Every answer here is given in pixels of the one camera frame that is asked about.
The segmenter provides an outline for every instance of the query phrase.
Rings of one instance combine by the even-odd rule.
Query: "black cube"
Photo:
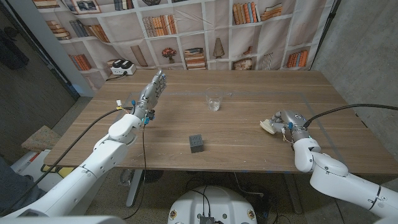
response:
[[[201,134],[189,136],[189,145],[191,146],[191,153],[203,152],[203,140]]]

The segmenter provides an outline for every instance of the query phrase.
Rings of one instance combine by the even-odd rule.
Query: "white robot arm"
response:
[[[134,144],[136,140],[134,132],[153,119],[153,108],[165,87],[165,74],[159,70],[152,82],[141,91],[132,114],[125,114],[115,122],[109,128],[108,134],[95,144],[93,153],[80,166],[38,201],[5,218],[68,215],[97,179],[123,161],[127,154],[127,146]]]
[[[321,153],[317,141],[303,127],[305,118],[294,111],[282,110],[260,125],[269,133],[282,132],[293,144],[295,166],[313,172],[310,184],[317,191],[354,203],[381,218],[398,213],[398,193],[357,177],[340,161]]]

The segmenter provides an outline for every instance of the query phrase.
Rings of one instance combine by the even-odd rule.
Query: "wire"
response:
[[[206,185],[205,189],[203,190],[203,214],[205,214],[205,192],[208,185]]]
[[[208,206],[209,206],[209,217],[210,217],[210,202],[209,202],[209,199],[207,198],[207,196],[206,196],[204,193],[201,193],[201,192],[199,192],[199,191],[197,191],[197,190],[191,190],[191,191],[196,192],[196,193],[198,193],[198,194],[201,194],[201,195],[203,195],[203,196],[206,198],[207,204],[208,204]]]
[[[126,75],[127,75],[127,71],[124,71],[122,75],[116,76],[116,77],[114,77],[114,78],[109,78],[109,79],[107,79],[107,80],[105,80],[105,81],[115,80],[115,79],[124,77],[124,76],[126,76]]]
[[[50,168],[41,176],[41,177],[39,177],[34,183],[33,183],[33,185],[32,186],[30,186],[29,187],[29,189],[27,189],[25,192],[24,192],[24,194],[22,194],[22,196],[20,196],[19,198],[18,198],[18,200],[16,200],[10,207],[8,207],[7,209],[5,209],[2,213],[1,213],[1,215],[0,216],[5,216],[5,215],[7,215],[8,213],[10,213],[11,211],[12,211],[12,208],[19,202],[19,201],[21,201],[23,198],[25,198],[29,193],[30,193],[30,191],[32,191],[33,190],[33,188],[34,187],[36,187],[37,186],[37,184],[40,182],[40,181],[42,181],[43,180],[43,178],[45,177],[45,176],[47,176],[50,172],[51,172],[51,170],[56,166],[56,165],[58,165],[58,163],[67,155],[67,153],[70,151],[70,149],[87,133],[87,131],[88,130],[90,130],[90,128],[92,127],[92,126],[94,126],[94,124],[95,123],[97,123],[99,120],[101,120],[101,119],[103,119],[104,117],[106,117],[107,115],[109,115],[109,114],[111,114],[111,113],[114,113],[114,112],[117,112],[117,111],[119,111],[119,110],[121,110],[121,109],[115,109],[115,110],[112,110],[112,111],[109,111],[109,112],[107,112],[106,114],[104,114],[104,115],[102,115],[102,116],[100,116],[99,118],[97,118],[95,121],[93,121],[75,140],[74,140],[74,142],[72,143],[72,144],[70,144],[70,146],[67,148],[67,150],[65,150],[65,152],[63,152],[63,154],[54,162],[54,164],[52,164],[51,166],[50,166]]]
[[[138,212],[139,208],[141,207],[142,201],[144,200],[145,176],[146,176],[146,173],[147,173],[147,159],[146,159],[146,156],[145,156],[145,144],[144,144],[144,131],[145,131],[145,126],[146,126],[146,124],[144,124],[144,127],[142,128],[142,150],[144,151],[144,180],[142,181],[141,201],[139,202],[139,205],[138,205],[136,211],[133,212],[133,213],[132,213],[131,215],[129,215],[128,217],[123,218],[123,220],[127,220],[127,219],[131,218],[133,215],[135,215],[135,214]]]
[[[348,109],[348,108],[354,108],[354,107],[372,107],[372,108],[384,108],[384,109],[390,109],[390,110],[398,110],[398,107],[396,106],[387,106],[387,105],[374,105],[374,104],[367,104],[367,103],[360,103],[360,104],[354,104],[354,105],[346,105],[346,106],[341,106],[339,108],[335,108],[323,113],[320,113],[318,115],[313,116],[312,118],[310,118],[307,122],[305,122],[305,124],[303,125],[304,128],[307,128],[310,126],[311,122],[314,119],[317,119],[319,117],[322,117],[323,115],[326,114],[330,114],[339,110],[343,110],[343,109]]]
[[[260,195],[260,197],[263,197],[263,196],[264,196],[263,193],[259,193],[259,192],[247,192],[247,191],[243,190],[243,189],[241,188],[241,186],[239,185],[238,177],[236,176],[236,173],[235,173],[235,172],[234,172],[234,175],[235,175],[236,183],[238,184],[238,188],[239,188],[239,190],[241,190],[243,193]]]

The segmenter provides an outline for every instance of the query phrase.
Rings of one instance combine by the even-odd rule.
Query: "wooden table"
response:
[[[294,152],[281,134],[271,135],[259,122],[282,109],[310,118],[346,105],[328,80],[315,71],[182,71],[166,70],[167,88],[159,98],[155,120],[145,128],[148,169],[237,172],[298,172]],[[116,100],[126,101],[152,80],[154,70],[111,81],[97,92],[58,144],[45,158],[53,164],[73,140],[97,117],[115,109]],[[205,90],[224,89],[219,111],[210,111]],[[92,152],[114,122],[117,112],[94,125],[59,163],[78,166]],[[357,174],[398,174],[398,163],[383,148],[353,110],[338,111],[314,121],[310,134],[322,152],[344,162]],[[201,134],[205,151],[192,154],[188,137]],[[142,135],[120,164],[143,169]]]

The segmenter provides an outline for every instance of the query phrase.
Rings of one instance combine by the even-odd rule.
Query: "white object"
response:
[[[112,71],[113,75],[123,75],[124,72],[127,72],[127,75],[133,75],[136,70],[137,70],[137,68],[136,68],[136,65],[134,65],[134,64],[132,64],[127,69],[123,69],[121,67],[119,67],[119,68],[111,67],[111,71]]]
[[[271,126],[271,124],[270,124],[268,119],[266,119],[265,121],[260,121],[260,126],[264,130],[268,131],[268,133],[270,133],[270,134],[275,134],[276,133],[275,128]]]
[[[203,193],[205,187],[196,188],[196,191]],[[208,186],[205,195],[210,203],[211,217],[215,221],[230,224],[256,224],[257,218],[250,219],[249,211],[254,211],[251,204],[238,193],[219,186]],[[205,199],[205,216],[208,216],[209,206]],[[175,218],[170,217],[170,212],[175,211]],[[194,191],[188,191],[174,202],[168,216],[168,224],[175,223],[199,223],[198,216],[203,213],[203,196]]]
[[[125,224],[121,218],[112,216],[68,216],[68,217],[22,217],[0,219],[0,224]]]

